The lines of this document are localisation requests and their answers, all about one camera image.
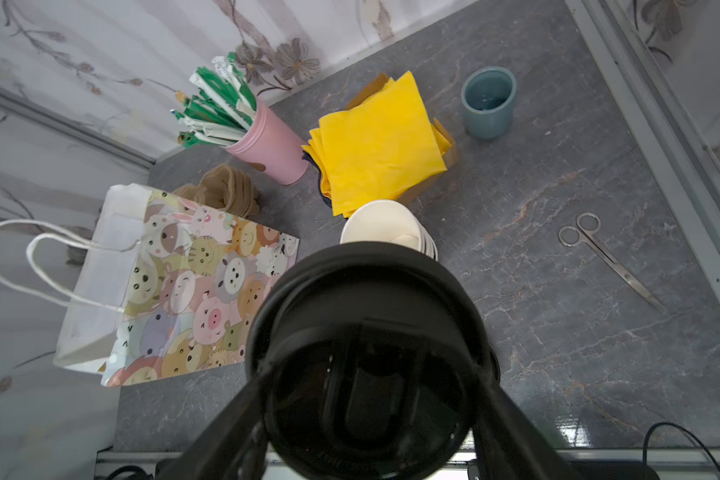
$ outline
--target table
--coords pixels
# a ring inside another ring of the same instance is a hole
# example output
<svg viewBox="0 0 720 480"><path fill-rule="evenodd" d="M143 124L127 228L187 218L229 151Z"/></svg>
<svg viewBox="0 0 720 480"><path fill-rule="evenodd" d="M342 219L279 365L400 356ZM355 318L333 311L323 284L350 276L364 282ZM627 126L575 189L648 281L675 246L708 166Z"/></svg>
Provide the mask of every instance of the table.
<svg viewBox="0 0 720 480"><path fill-rule="evenodd" d="M518 79L514 124L476 140L458 116L471 72ZM379 72L411 70L460 160L416 199L414 214L476 303L501 385L556 447L636 447L654 422L720 446L720 306L562 0L477 2L280 101L303 138ZM220 162L253 176L259 223L302 239L299 257L338 243L343 220L309 168L282 187L218 148L163 161L149 183L172 190ZM598 239L667 307L635 294L595 253L563 247L582 211ZM243 365L122 389L114 449L181 451L245 382ZM672 431L655 446L687 446Z"/></svg>

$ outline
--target napkin stack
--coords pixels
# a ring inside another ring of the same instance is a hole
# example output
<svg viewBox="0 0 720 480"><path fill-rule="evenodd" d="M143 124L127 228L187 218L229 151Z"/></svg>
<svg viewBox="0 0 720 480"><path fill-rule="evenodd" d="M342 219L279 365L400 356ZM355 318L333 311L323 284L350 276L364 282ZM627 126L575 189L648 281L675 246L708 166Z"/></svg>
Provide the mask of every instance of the napkin stack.
<svg viewBox="0 0 720 480"><path fill-rule="evenodd" d="M452 141L430 123L411 72L349 110L320 119L304 150L320 169L333 214L349 218L374 200L397 200L446 171Z"/></svg>
<svg viewBox="0 0 720 480"><path fill-rule="evenodd" d="M200 184L186 184L174 195L246 218L259 213L259 191L245 172L220 164L202 176Z"/></svg>

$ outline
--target pink cup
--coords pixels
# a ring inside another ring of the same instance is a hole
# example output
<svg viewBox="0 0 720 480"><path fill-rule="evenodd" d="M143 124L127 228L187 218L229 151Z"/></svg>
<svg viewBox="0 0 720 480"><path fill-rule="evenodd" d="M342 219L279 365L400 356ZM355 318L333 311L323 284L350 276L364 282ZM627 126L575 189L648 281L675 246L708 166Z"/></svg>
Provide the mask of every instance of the pink cup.
<svg viewBox="0 0 720 480"><path fill-rule="evenodd" d="M288 185L304 175L309 165L302 159L302 145L304 142L293 130L259 101L251 129L224 150L280 184Z"/></svg>

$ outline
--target paper cup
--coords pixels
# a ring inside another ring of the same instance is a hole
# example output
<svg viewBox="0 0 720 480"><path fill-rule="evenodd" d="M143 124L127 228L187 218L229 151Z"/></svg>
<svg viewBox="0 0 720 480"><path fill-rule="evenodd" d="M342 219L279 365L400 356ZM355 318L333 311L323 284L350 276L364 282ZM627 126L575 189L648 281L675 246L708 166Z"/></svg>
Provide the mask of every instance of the paper cup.
<svg viewBox="0 0 720 480"><path fill-rule="evenodd" d="M388 242L438 259L438 248L429 232L408 208L393 200L375 200L358 208L344 225L339 241L350 242Z"/></svg>

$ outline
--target black cable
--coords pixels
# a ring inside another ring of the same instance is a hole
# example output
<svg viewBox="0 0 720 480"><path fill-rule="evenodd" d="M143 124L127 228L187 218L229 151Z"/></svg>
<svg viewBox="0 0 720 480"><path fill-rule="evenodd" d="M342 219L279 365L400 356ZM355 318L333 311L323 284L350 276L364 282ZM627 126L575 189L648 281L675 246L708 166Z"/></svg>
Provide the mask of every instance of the black cable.
<svg viewBox="0 0 720 480"><path fill-rule="evenodd" d="M126 465L109 474L105 480L114 480L124 473L133 473L133 475L129 475L126 480L151 480L153 478L152 475L144 472L144 469L140 466Z"/></svg>
<svg viewBox="0 0 720 480"><path fill-rule="evenodd" d="M699 438L697 436L693 435L690 430L688 430L685 427L681 427L681 426L677 425L676 423L658 422L658 423L654 423L651 428L648 428L646 437L643 440L643 480L646 480L646 470L648 468L648 441L650 440L650 436L653 433L653 431L664 425L678 428L683 433L685 433L686 435L693 438L693 440L696 443L698 443L701 448L704 449L704 453L706 453L710 457L710 460L712 460L712 463L715 464L715 468L717 468L717 471L720 473L720 464L717 462L717 460L715 460L715 457L712 456L712 453L710 452L710 450L703 443L701 443L701 440L699 440Z"/></svg>

